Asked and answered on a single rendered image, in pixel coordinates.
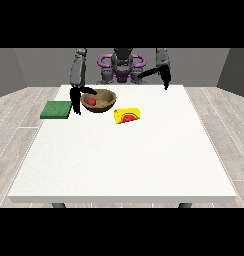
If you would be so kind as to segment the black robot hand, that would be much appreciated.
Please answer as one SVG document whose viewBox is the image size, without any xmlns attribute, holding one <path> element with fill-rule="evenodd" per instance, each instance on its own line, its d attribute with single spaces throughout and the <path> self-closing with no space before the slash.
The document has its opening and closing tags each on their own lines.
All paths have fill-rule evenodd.
<svg viewBox="0 0 244 256">
<path fill-rule="evenodd" d="M 165 64 L 156 68 L 152 68 L 150 70 L 142 72 L 141 74 L 138 75 L 138 77 L 144 78 L 154 74 L 159 74 L 161 76 L 161 79 L 164 83 L 164 89 L 167 90 L 169 87 L 169 83 L 171 82 L 171 73 L 170 73 L 169 66 Z"/>
<path fill-rule="evenodd" d="M 82 93 L 88 93 L 88 94 L 93 94 L 96 95 L 97 92 L 90 88 L 90 87 L 72 87 L 70 89 L 70 100 L 72 102 L 72 107 L 73 110 L 76 114 L 81 114 L 80 112 L 80 98 Z"/>
</svg>

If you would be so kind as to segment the green square pad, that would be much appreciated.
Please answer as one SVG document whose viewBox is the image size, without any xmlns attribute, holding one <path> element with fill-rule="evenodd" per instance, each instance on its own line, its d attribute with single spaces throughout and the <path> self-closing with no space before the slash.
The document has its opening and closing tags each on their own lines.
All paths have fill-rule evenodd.
<svg viewBox="0 0 244 256">
<path fill-rule="evenodd" d="M 72 107 L 71 101 L 47 101 L 41 114 L 41 119 L 67 119 Z"/>
</svg>

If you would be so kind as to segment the brown wooden bowl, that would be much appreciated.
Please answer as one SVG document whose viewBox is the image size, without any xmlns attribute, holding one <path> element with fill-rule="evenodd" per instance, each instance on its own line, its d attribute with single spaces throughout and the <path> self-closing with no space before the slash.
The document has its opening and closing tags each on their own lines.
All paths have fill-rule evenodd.
<svg viewBox="0 0 244 256">
<path fill-rule="evenodd" d="M 116 102 L 116 94 L 108 89 L 96 89 L 96 92 L 96 95 L 84 93 L 80 99 L 82 105 L 93 113 L 103 113 L 111 109 Z M 94 106 L 88 104 L 90 98 L 96 101 Z"/>
</svg>

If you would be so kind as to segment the yellow cup with melon print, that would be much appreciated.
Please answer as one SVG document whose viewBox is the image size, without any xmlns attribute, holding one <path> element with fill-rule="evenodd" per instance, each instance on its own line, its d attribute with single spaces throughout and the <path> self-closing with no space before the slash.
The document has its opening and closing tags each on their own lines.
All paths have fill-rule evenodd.
<svg viewBox="0 0 244 256">
<path fill-rule="evenodd" d="M 140 118 L 138 108 L 123 108 L 114 110 L 114 119 L 117 124 L 126 123 Z"/>
</svg>

